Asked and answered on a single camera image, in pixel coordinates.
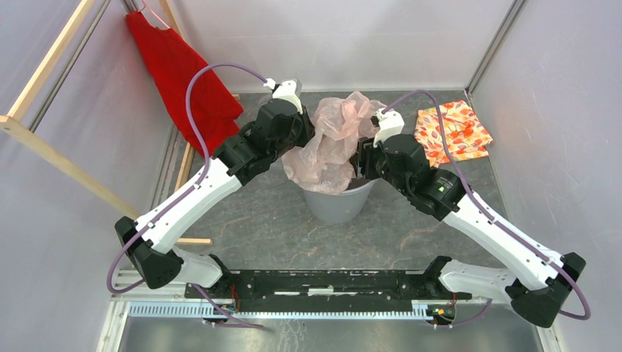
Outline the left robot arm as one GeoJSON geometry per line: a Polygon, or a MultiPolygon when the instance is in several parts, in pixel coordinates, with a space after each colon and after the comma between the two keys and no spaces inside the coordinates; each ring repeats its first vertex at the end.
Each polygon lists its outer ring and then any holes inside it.
{"type": "Polygon", "coordinates": [[[225,267],[213,255],[176,246],[191,225],[225,197],[268,171],[287,151],[303,147],[314,129],[298,98],[272,98],[254,121],[227,138],[185,185],[137,220],[123,216],[114,229],[142,283],[155,290],[179,280],[198,284],[211,298],[230,291],[225,267]]]}

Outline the grey plastic trash bin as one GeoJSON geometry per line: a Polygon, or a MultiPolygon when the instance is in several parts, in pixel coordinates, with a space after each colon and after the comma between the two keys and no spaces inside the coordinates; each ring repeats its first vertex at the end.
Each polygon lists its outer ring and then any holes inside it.
{"type": "Polygon", "coordinates": [[[304,199],[311,214],[329,224],[342,224],[356,218],[362,211],[376,180],[354,180],[354,188],[341,194],[322,194],[303,191],[304,199]]]}

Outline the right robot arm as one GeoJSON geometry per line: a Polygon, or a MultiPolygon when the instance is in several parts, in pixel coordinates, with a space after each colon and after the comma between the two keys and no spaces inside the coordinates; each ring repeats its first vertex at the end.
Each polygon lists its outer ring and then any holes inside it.
{"type": "Polygon", "coordinates": [[[585,298],[577,287],[585,259],[533,240],[457,174],[429,166],[413,136],[398,134],[384,142],[361,139],[351,162],[358,176],[385,180],[419,212],[467,235],[504,265],[495,269],[438,256],[423,280],[429,297],[442,299],[453,292],[488,298],[510,305],[518,316],[541,328],[551,327],[560,315],[580,318],[562,306],[572,292],[585,298]]]}

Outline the pink translucent trash bag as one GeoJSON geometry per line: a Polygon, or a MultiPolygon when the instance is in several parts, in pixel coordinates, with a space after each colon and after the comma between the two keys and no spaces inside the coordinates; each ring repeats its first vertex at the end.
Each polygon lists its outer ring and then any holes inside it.
{"type": "Polygon", "coordinates": [[[343,193],[355,178],[350,159],[358,141],[376,135],[371,117],[385,107],[358,91],[347,98],[320,100],[311,118],[315,135],[304,147],[294,147],[281,157],[288,179],[305,191],[343,193]]]}

